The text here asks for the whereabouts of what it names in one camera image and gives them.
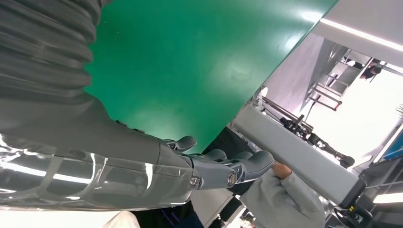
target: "black clothing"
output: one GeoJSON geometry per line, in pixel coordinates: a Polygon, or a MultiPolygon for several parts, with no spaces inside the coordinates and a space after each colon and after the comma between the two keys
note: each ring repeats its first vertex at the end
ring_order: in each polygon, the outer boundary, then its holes
{"type": "Polygon", "coordinates": [[[373,68],[374,68],[373,66],[372,66],[372,67],[368,67],[368,68],[364,71],[363,76],[365,76],[366,79],[372,78],[372,77],[374,77],[374,76],[376,75],[376,74],[371,73],[371,70],[372,70],[373,68]]]}

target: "ceiling light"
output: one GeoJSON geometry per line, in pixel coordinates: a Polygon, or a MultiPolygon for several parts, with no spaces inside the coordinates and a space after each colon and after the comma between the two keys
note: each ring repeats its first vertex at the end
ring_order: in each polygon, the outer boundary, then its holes
{"type": "Polygon", "coordinates": [[[374,199],[374,203],[401,203],[403,202],[403,192],[378,195],[374,199]]]}
{"type": "Polygon", "coordinates": [[[325,19],[325,18],[322,18],[320,20],[320,22],[322,22],[322,23],[324,23],[326,25],[332,26],[332,27],[334,27],[336,29],[340,29],[340,30],[343,30],[345,32],[351,33],[351,34],[356,35],[358,37],[367,39],[369,41],[372,41],[372,42],[375,42],[375,43],[378,43],[378,44],[393,48],[393,49],[398,50],[398,51],[403,51],[403,46],[402,45],[393,43],[393,42],[391,42],[389,40],[382,39],[382,38],[376,37],[374,35],[371,35],[371,34],[368,34],[368,33],[365,33],[365,32],[361,32],[361,31],[359,31],[357,29],[347,27],[345,25],[336,23],[334,21],[331,21],[331,20],[328,20],[328,19],[325,19]]]}

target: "white wall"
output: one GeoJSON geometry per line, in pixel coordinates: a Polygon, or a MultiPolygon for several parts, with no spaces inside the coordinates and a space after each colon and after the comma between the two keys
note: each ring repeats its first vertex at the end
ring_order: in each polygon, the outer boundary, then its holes
{"type": "MultiPolygon", "coordinates": [[[[339,0],[324,17],[330,21],[403,45],[403,0],[339,0]]],[[[320,22],[314,33],[370,57],[403,67],[403,52],[320,22]]]]}

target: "black cable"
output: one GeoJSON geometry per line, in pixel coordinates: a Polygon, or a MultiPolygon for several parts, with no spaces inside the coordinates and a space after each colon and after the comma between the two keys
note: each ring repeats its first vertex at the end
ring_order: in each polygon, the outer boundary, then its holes
{"type": "Polygon", "coordinates": [[[276,118],[278,121],[280,121],[280,118],[278,116],[274,115],[274,113],[269,111],[267,108],[265,108],[263,111],[267,111],[268,113],[270,113],[272,115],[273,118],[276,118]]]}

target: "led light strip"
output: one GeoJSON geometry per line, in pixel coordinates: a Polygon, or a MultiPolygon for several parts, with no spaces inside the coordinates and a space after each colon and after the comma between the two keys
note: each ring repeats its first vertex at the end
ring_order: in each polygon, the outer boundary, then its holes
{"type": "Polygon", "coordinates": [[[376,37],[374,35],[371,35],[371,34],[368,34],[368,33],[365,33],[365,32],[361,32],[361,31],[359,31],[357,29],[347,27],[345,25],[336,23],[334,21],[331,21],[331,20],[328,20],[328,19],[325,19],[325,18],[322,18],[320,20],[320,22],[322,22],[322,23],[324,23],[326,25],[332,26],[332,27],[334,27],[336,29],[340,29],[340,30],[343,30],[345,32],[351,33],[351,34],[356,35],[358,37],[367,39],[369,41],[372,41],[372,42],[387,46],[389,48],[393,48],[393,49],[398,50],[398,51],[403,51],[403,46],[402,45],[393,43],[393,42],[391,42],[389,40],[382,39],[382,38],[376,37]]]}

